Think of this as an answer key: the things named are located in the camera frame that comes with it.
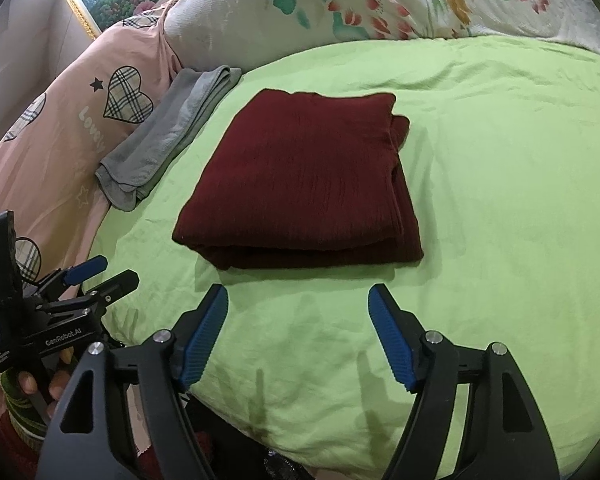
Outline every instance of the folded towel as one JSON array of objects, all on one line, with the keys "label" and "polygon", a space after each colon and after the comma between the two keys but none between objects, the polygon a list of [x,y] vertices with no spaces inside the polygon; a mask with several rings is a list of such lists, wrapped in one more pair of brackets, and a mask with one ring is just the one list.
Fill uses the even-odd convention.
[{"label": "folded towel", "polygon": [[114,207],[133,211],[171,161],[196,138],[220,100],[240,79],[239,68],[181,70],[162,102],[138,129],[100,162],[96,177]]},{"label": "folded towel", "polygon": [[219,269],[422,258],[395,96],[259,92],[235,117],[173,240]]}]

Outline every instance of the plaid heart print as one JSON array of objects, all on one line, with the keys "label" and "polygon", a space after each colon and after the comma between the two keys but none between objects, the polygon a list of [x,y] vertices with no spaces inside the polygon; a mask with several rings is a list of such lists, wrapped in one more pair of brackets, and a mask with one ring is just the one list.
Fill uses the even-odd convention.
[{"label": "plaid heart print", "polygon": [[36,243],[30,238],[16,238],[16,262],[24,280],[34,282],[40,274],[42,255]]},{"label": "plaid heart print", "polygon": [[140,91],[138,69],[121,66],[111,76],[104,117],[124,123],[140,124],[154,111],[154,102]]},{"label": "plaid heart print", "polygon": [[133,28],[153,27],[156,23],[158,23],[158,17],[149,16],[147,14],[137,14],[136,16],[131,16],[122,20],[123,27]]},{"label": "plaid heart print", "polygon": [[23,111],[22,115],[18,118],[18,120],[14,123],[14,125],[9,128],[9,131],[5,134],[3,142],[7,142],[8,140],[15,139],[22,129],[31,124],[34,120],[38,118],[42,108],[45,107],[46,103],[46,92],[42,95],[39,95],[35,101],[33,101],[26,110]]}]

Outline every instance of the pillow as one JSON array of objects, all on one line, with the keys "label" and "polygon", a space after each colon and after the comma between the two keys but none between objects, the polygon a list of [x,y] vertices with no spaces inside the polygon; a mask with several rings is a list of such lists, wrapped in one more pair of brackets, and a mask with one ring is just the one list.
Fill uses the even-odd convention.
[{"label": "pillow", "polygon": [[180,0],[165,31],[184,66],[196,70],[228,64],[246,72],[341,41],[483,34],[600,54],[600,13],[591,0]]},{"label": "pillow", "polygon": [[181,68],[164,39],[171,4],[108,28],[1,140],[0,211],[14,211],[18,263],[30,280],[88,257],[109,208],[94,172]]}]

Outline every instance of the mattress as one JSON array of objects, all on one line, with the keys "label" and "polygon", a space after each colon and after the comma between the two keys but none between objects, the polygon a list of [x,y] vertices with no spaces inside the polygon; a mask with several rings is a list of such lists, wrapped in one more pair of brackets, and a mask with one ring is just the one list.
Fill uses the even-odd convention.
[{"label": "mattress", "polygon": [[[400,152],[425,252],[417,266],[221,272],[171,241],[232,117],[263,88],[392,92],[411,120]],[[426,330],[507,344],[564,474],[600,437],[600,56],[500,36],[360,41],[254,70],[132,213],[93,245],[140,276],[104,323],[127,344],[171,327],[213,283],[229,314],[193,393],[236,428],[307,466],[380,478],[413,397],[394,381],[366,312],[387,284]],[[460,388],[440,474],[454,465]]]}]

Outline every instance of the blue gripper pad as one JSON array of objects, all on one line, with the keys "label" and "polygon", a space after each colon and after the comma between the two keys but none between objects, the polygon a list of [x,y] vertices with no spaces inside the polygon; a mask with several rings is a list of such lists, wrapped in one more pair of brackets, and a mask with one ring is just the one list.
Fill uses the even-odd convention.
[{"label": "blue gripper pad", "polygon": [[64,275],[64,284],[67,286],[80,285],[89,278],[107,270],[107,265],[109,263],[104,256],[94,256],[83,264],[67,269]]},{"label": "blue gripper pad", "polygon": [[215,284],[198,308],[182,314],[173,327],[176,343],[171,373],[183,391],[202,377],[228,311],[229,294],[224,286]]},{"label": "blue gripper pad", "polygon": [[376,328],[376,333],[378,333],[378,338],[389,361],[389,366],[394,373],[395,380],[404,384],[407,390],[414,393],[416,375],[413,369],[413,354],[394,317],[401,311],[395,305],[398,312],[392,312],[393,309],[382,297],[379,287],[384,287],[386,294],[389,294],[384,285],[371,287],[368,296],[369,316]]}]

